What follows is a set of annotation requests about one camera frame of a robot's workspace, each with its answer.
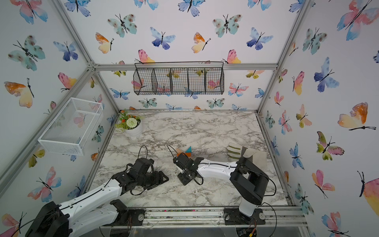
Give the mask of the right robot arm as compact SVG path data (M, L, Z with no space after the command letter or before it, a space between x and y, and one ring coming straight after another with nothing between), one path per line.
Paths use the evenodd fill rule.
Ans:
M247 158L222 163L204 158L193 160L180 153L173 157L173 163L180 170L178 178L183 185L191 181L202 185L205 178L217 178L232 183L242 196L239 212L247 217L252 217L255 209L262 205L270 182L270 178Z

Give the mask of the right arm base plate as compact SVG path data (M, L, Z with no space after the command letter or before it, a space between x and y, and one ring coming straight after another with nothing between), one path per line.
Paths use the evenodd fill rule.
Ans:
M225 225L264 225L265 215L263 210L256 208L251 217L242 214L238 208L224 209Z

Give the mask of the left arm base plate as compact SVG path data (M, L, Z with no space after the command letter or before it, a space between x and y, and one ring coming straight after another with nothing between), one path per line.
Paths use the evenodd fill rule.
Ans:
M145 219L145 209L129 209L118 213L116 220L112 223L113 226L142 226Z

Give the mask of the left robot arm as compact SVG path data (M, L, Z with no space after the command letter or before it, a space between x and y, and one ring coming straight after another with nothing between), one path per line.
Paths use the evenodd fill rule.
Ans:
M61 204L50 202L29 222L27 237L79 237L104 225L132 225L133 214L120 200L135 188L154 189L169 181L154 160L138 158L99 187Z

